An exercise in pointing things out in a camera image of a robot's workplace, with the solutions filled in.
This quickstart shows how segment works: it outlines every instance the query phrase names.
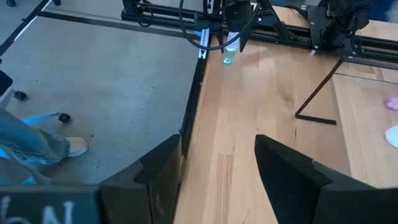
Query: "gray concrete floor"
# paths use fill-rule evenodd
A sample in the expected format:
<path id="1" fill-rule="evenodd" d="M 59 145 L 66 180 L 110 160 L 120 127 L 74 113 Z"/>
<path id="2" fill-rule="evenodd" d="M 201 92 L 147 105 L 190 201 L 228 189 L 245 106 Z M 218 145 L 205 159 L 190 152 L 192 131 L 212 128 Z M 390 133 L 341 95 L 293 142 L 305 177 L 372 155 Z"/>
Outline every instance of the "gray concrete floor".
<path id="1" fill-rule="evenodd" d="M 39 17 L 2 56 L 1 69 L 30 96 L 8 109 L 70 113 L 70 124 L 37 127 L 82 136 L 90 150 L 39 169 L 60 183 L 98 183 L 178 132 L 197 55 L 185 39 Z"/>
<path id="2" fill-rule="evenodd" d="M 11 8 L 0 0 L 0 44 L 22 23 L 41 0 L 17 0 L 18 7 Z"/>
<path id="3" fill-rule="evenodd" d="M 178 7 L 180 0 L 151 0 L 151 3 L 161 4 L 165 6 Z M 184 0 L 184 8 L 186 9 L 202 9 L 201 0 Z M 122 0 L 64 0 L 61 6 L 56 6 L 53 3 L 49 5 L 49 9 L 63 12 L 77 12 L 91 16 L 107 17 L 113 19 L 120 19 L 120 14 L 123 9 Z"/>

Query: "chair caster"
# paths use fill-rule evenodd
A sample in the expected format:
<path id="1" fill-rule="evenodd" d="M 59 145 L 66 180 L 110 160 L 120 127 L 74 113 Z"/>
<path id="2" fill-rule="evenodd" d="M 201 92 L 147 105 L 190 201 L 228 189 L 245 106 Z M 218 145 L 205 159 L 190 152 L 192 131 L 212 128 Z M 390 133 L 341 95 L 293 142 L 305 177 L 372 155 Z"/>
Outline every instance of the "chair caster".
<path id="1" fill-rule="evenodd" d="M 26 100 L 27 95 L 23 91 L 16 91 L 14 93 L 14 98 L 19 100 L 19 101 L 24 101 L 24 100 Z"/>
<path id="2" fill-rule="evenodd" d="M 69 123 L 70 121 L 70 115 L 66 113 L 62 113 L 59 117 L 58 120 L 61 121 L 64 124 Z"/>
<path id="3" fill-rule="evenodd" d="M 54 2 L 54 4 L 56 6 L 60 6 L 61 5 L 61 0 L 53 0 L 52 2 Z"/>

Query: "black cable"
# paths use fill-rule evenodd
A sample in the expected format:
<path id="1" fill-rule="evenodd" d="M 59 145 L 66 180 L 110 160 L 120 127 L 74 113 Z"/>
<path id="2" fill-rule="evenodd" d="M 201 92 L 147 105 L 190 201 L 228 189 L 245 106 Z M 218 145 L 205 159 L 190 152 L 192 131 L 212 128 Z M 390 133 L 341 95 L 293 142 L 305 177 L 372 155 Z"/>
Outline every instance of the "black cable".
<path id="1" fill-rule="evenodd" d="M 308 14 L 306 12 L 306 10 L 301 9 L 300 7 L 297 6 L 284 6 L 288 9 L 293 9 L 296 10 L 300 15 L 302 15 L 304 18 L 308 19 Z"/>
<path id="2" fill-rule="evenodd" d="M 223 43 L 223 44 L 221 44 L 221 45 L 219 45 L 219 46 L 217 46 L 217 47 L 205 47 L 205 46 L 202 46 L 202 45 L 196 43 L 196 42 L 193 41 L 191 38 L 189 38 L 189 36 L 188 36 L 188 34 L 187 34 L 187 31 L 185 30 L 183 21 L 182 21 L 182 6 L 183 6 L 183 4 L 184 4 L 184 0 L 180 0 L 180 7 L 178 8 L 178 18 L 179 18 L 179 21 L 180 21 L 180 27 L 181 27 L 182 34 L 184 35 L 184 37 L 185 37 L 192 45 L 194 45 L 195 47 L 197 47 L 197 48 L 199 48 L 199 49 L 202 49 L 202 50 L 219 50 L 219 49 L 222 49 L 222 48 L 228 46 L 229 44 L 232 44 L 235 40 L 237 40 L 238 38 L 240 38 L 240 37 L 241 37 L 241 34 L 242 34 L 243 32 L 245 32 L 245 31 L 251 26 L 251 24 L 252 24 L 254 18 L 256 17 L 256 14 L 257 14 L 258 11 L 259 11 L 259 8 L 260 8 L 260 5 L 257 4 L 256 8 L 254 9 L 253 15 L 252 15 L 252 16 L 249 18 L 249 20 L 248 20 L 248 23 L 242 28 L 242 30 L 241 30 L 238 34 L 236 34 L 236 36 L 234 36 L 231 40 L 227 41 L 227 43 Z"/>
<path id="3" fill-rule="evenodd" d="M 143 24 L 142 22 L 138 22 L 138 24 L 142 27 L 150 27 L 153 23 L 154 23 L 154 12 L 152 11 L 152 9 L 150 7 L 148 7 L 146 2 L 139 2 L 137 3 L 137 5 L 143 6 L 144 8 L 142 9 L 142 14 L 141 16 L 144 15 L 144 9 L 148 9 L 149 13 L 150 13 L 150 22 L 148 24 Z"/>

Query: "jeans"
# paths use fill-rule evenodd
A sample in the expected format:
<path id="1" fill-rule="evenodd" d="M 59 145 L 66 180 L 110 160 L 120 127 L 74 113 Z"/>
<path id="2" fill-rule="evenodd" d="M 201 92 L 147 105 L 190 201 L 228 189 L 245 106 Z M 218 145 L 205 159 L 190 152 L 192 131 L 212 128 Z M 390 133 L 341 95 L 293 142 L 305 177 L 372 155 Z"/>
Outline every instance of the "jeans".
<path id="1" fill-rule="evenodd" d="M 50 165 L 69 153 L 70 143 L 64 137 L 31 128 L 0 108 L 0 149 L 22 161 Z M 48 177 L 12 159 L 0 157 L 0 185 L 47 184 Z"/>

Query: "wooden tabletop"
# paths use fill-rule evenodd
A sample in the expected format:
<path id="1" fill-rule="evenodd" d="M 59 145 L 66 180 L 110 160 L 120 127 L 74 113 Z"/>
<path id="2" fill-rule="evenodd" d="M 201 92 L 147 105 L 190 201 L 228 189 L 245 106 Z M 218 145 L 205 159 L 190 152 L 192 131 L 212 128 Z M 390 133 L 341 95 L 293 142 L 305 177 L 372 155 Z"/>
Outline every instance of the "wooden tabletop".
<path id="1" fill-rule="evenodd" d="M 307 26 L 295 11 L 275 9 L 286 23 Z M 294 118 L 337 57 L 249 41 L 232 65 L 222 61 L 210 52 L 174 223 L 277 223 L 257 169 L 256 134 L 351 175 L 339 129 Z M 335 118 L 329 85 L 303 114 Z"/>
<path id="2" fill-rule="evenodd" d="M 331 89 L 351 175 L 374 187 L 398 187 L 398 149 L 384 138 L 398 124 L 398 112 L 383 103 L 398 84 L 334 74 Z"/>

